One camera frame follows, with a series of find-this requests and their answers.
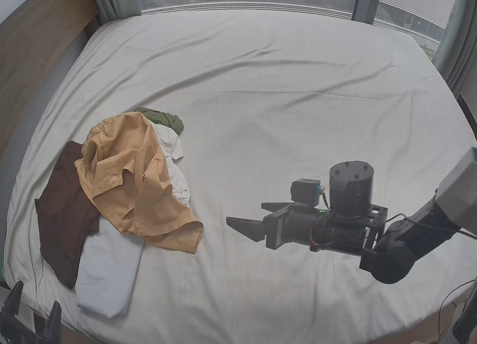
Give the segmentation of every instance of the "bed frame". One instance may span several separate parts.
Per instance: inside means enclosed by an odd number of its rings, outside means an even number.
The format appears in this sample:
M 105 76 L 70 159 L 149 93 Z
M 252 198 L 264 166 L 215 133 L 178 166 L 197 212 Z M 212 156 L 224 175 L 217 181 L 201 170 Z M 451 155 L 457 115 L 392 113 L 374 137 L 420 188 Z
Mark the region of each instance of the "bed frame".
M 0 24 L 0 159 L 27 102 L 78 34 L 98 28 L 94 0 L 27 0 Z

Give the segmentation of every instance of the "white bed sheet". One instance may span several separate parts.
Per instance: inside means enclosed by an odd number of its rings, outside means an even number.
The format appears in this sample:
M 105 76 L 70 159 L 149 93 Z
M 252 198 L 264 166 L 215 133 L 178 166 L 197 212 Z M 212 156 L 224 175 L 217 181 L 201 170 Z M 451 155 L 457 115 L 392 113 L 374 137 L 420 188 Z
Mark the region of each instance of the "white bed sheet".
M 196 255 L 146 244 L 127 316 L 83 312 L 40 255 L 33 199 L 64 144 L 146 106 L 177 114 L 178 166 L 204 223 Z M 317 15 L 218 10 L 101 27 L 49 103 L 17 176 L 5 244 L 10 286 L 47 316 L 110 343 L 364 343 L 436 312 L 475 277 L 474 241 L 454 236 L 394 285 L 359 258 L 277 251 L 228 228 L 262 218 L 302 177 L 328 182 L 345 160 L 375 169 L 373 203 L 412 214 L 476 141 L 410 36 Z

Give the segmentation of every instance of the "clothing pile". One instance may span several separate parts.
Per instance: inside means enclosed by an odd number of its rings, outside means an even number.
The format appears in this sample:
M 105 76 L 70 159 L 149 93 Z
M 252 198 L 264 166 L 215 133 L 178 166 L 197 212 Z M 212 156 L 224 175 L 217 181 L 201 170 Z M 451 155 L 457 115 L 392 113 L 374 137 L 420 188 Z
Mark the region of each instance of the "clothing pile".
M 183 128 L 148 108 L 103 120 L 65 145 L 35 199 L 41 254 L 84 310 L 126 314 L 145 242 L 195 253 L 204 228 L 173 161 Z

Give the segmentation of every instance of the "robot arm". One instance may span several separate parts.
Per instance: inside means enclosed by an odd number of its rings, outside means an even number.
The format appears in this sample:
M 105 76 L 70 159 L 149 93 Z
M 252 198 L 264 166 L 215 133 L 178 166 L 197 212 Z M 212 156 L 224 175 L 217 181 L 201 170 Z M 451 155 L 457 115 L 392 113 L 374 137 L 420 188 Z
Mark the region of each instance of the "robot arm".
M 361 256 L 360 268 L 378 281 L 396 283 L 414 262 L 461 228 L 477 233 L 477 148 L 471 148 L 442 180 L 435 195 L 410 218 L 385 230 L 387 208 L 371 204 L 373 168 L 348 161 L 330 169 L 330 208 L 317 209 L 324 188 L 319 180 L 291 186 L 291 203 L 263 203 L 263 221 L 227 217 L 227 224 L 276 250 L 295 242 L 310 250 Z

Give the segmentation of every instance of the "brown garment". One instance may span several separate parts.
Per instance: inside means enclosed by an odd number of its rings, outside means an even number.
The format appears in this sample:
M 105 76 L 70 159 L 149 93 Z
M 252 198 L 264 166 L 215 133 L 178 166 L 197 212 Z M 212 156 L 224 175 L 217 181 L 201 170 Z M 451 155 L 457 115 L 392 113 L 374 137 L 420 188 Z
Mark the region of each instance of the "brown garment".
M 73 288 L 84 241 L 98 232 L 99 211 L 81 189 L 75 161 L 81 144 L 69 141 L 63 148 L 39 199 L 35 199 L 41 255 L 58 280 Z
M 140 112 L 94 126 L 75 162 L 87 197 L 119 230 L 165 249 L 195 253 L 203 225 L 172 195 L 156 131 Z

